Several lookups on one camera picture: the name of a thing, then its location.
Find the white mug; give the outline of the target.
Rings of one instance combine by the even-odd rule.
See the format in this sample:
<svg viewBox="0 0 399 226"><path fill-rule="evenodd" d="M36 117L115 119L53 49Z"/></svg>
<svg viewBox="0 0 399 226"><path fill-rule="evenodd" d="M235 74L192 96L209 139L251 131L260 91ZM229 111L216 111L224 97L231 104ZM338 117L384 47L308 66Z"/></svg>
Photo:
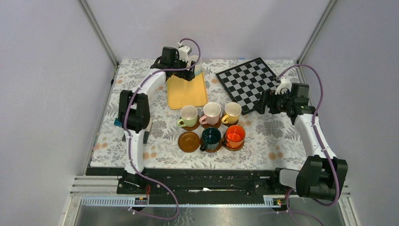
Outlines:
<svg viewBox="0 0 399 226"><path fill-rule="evenodd" d="M192 70L193 70L195 76L198 76L202 73L202 59L196 55L189 56L187 66L189 67L189 66L193 65L194 63L196 63L196 65L194 68L192 68Z"/></svg>

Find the yellow plastic tray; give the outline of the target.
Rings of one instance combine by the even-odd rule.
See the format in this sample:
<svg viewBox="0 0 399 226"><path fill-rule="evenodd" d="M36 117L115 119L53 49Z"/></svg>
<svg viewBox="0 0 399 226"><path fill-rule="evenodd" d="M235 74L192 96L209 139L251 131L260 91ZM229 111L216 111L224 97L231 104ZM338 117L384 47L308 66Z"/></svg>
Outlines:
<svg viewBox="0 0 399 226"><path fill-rule="evenodd" d="M168 106L172 110L181 109L186 105L204 106L208 102L208 96L203 73L192 81L172 76L167 80L167 97Z"/></svg>

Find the black and white chessboard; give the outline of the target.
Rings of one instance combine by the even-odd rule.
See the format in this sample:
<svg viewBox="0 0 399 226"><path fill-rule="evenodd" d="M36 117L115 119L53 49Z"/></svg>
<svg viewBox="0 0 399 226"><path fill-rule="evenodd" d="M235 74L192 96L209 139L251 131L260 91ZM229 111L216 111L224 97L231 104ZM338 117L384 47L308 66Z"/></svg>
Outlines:
<svg viewBox="0 0 399 226"><path fill-rule="evenodd" d="M254 111L263 91L275 90L279 85L276 74L260 57L215 75L231 100L241 106L242 115Z"/></svg>

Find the pink mug back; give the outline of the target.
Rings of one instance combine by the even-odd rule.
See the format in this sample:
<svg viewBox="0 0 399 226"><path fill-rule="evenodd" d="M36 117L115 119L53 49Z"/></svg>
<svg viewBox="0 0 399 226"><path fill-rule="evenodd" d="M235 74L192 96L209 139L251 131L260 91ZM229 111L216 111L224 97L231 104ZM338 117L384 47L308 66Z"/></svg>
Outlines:
<svg viewBox="0 0 399 226"><path fill-rule="evenodd" d="M179 127L194 127L198 122L197 108L192 105L184 106L180 111L181 118L177 121Z"/></svg>

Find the pink mug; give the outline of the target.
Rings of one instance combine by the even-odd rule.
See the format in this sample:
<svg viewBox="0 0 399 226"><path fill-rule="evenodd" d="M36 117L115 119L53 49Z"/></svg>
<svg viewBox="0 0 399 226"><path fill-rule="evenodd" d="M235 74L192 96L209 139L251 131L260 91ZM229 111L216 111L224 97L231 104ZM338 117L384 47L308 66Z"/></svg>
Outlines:
<svg viewBox="0 0 399 226"><path fill-rule="evenodd" d="M201 125L215 125L219 122L221 107L218 103L209 102L203 107L203 116L200 117Z"/></svg>
<svg viewBox="0 0 399 226"><path fill-rule="evenodd" d="M192 105L184 106L180 111L181 118L177 121L179 127L194 127L198 122L197 108Z"/></svg>

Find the cream yellow mug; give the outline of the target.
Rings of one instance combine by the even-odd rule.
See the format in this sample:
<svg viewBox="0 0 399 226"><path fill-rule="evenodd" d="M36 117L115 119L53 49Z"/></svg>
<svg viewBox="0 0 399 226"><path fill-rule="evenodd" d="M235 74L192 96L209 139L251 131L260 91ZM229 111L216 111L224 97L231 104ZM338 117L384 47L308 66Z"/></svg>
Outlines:
<svg viewBox="0 0 399 226"><path fill-rule="evenodd" d="M222 117L223 124L235 124L241 115L241 106L236 102L229 102L225 105L224 115Z"/></svg>

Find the pink mug front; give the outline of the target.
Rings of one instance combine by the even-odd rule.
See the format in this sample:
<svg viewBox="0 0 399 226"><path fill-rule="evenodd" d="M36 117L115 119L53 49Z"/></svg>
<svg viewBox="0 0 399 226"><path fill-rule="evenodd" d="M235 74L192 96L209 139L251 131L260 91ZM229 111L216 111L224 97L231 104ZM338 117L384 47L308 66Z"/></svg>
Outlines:
<svg viewBox="0 0 399 226"><path fill-rule="evenodd" d="M203 116L200 117L201 125L215 125L219 122L221 107L218 103L209 102L203 107Z"/></svg>

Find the orange cup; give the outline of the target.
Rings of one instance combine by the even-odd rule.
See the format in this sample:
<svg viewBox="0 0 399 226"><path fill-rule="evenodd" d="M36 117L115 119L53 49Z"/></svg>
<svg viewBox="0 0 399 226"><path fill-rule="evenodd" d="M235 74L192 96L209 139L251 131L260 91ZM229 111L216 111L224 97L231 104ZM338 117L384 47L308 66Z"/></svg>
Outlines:
<svg viewBox="0 0 399 226"><path fill-rule="evenodd" d="M224 137L222 143L226 142L229 147L236 148L245 141L246 132L242 126L230 126Z"/></svg>

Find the dark walnut wooden coaster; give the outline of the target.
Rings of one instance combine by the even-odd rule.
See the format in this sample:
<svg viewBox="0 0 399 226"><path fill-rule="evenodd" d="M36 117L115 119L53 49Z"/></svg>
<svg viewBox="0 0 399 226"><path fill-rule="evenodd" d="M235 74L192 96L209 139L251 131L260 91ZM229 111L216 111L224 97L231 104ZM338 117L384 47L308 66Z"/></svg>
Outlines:
<svg viewBox="0 0 399 226"><path fill-rule="evenodd" d="M236 121L236 122L234 122L234 123L222 123L222 124L223 124L224 126L226 126L226 127L229 127L229 126L237 125L238 122L239 122L239 120Z"/></svg>

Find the dark green mug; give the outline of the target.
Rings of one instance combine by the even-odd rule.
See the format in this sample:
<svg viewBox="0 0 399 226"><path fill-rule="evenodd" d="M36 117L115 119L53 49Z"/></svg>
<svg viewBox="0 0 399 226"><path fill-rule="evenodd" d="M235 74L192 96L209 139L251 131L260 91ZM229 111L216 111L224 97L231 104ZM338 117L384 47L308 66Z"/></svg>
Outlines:
<svg viewBox="0 0 399 226"><path fill-rule="evenodd" d="M201 151L214 151L221 144L222 135L219 129L207 128L201 134Z"/></svg>

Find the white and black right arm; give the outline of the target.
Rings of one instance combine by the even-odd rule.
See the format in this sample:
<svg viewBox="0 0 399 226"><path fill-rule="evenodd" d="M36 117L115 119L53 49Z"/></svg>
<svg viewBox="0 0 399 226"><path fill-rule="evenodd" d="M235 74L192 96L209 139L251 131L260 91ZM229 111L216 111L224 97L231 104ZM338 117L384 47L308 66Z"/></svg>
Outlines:
<svg viewBox="0 0 399 226"><path fill-rule="evenodd" d="M317 109L309 105L308 92L307 84L281 84L276 90L263 91L254 106L260 114L285 113L298 131L307 154L300 170L276 168L269 186L276 194L289 188L300 197L331 206L341 195L348 164L346 160L337 158L328 146Z"/></svg>

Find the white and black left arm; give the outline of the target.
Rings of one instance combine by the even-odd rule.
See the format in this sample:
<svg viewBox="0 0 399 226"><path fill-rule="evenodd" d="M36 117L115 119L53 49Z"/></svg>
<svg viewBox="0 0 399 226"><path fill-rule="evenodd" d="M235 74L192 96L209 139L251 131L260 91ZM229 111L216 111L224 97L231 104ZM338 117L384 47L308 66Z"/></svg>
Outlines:
<svg viewBox="0 0 399 226"><path fill-rule="evenodd" d="M127 173L134 175L144 170L144 138L151 122L149 95L172 76L186 81L195 78L195 63L188 61L191 51L182 44L178 48L164 47L143 81L132 90L120 92L118 120L127 142Z"/></svg>

